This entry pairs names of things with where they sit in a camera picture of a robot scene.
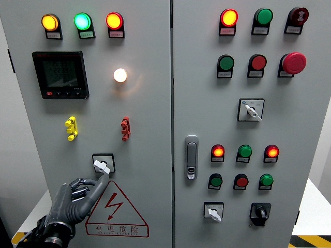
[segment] green push button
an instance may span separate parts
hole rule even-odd
[[[230,56],[223,57],[219,62],[219,66],[222,70],[228,71],[234,66],[234,59]]]
[[[221,178],[215,177],[215,178],[212,179],[211,183],[214,187],[219,187],[219,186],[222,185],[223,181],[222,181]]]

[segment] white switch handle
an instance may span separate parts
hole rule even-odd
[[[245,107],[247,109],[248,114],[250,114],[256,120],[262,121],[261,117],[257,114],[257,112],[255,111],[255,109],[253,109],[252,107],[248,106],[247,104],[245,105]]]
[[[222,222],[221,216],[217,214],[216,210],[208,209],[209,216],[212,217],[214,221],[217,221],[218,223]]]
[[[102,172],[104,174],[109,174],[110,172],[110,169],[107,167],[107,164],[104,162],[99,162],[98,160],[96,160],[93,166],[95,167],[95,170],[98,172]]]

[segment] digital power meter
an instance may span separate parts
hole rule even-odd
[[[82,51],[33,52],[32,58],[42,98],[89,97]]]

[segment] emergency stop button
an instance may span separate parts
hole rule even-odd
[[[284,55],[279,64],[278,77],[292,78],[306,67],[307,59],[304,54],[299,52]]]

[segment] red triangle warning symbol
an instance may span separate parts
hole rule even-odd
[[[148,224],[114,181],[108,182],[85,226],[88,235],[149,236]]]

